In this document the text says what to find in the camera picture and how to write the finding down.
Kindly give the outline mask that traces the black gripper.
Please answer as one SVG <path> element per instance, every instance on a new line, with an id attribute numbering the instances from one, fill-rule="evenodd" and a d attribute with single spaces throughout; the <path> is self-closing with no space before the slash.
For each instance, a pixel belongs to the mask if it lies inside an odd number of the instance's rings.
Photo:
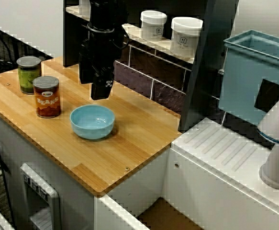
<path id="1" fill-rule="evenodd" d="M 122 50 L 126 48 L 125 38 L 125 30 L 88 30 L 79 53 L 79 79 L 81 84 L 92 83 L 93 100 L 109 97 L 114 78 L 113 63 L 121 57 Z"/>

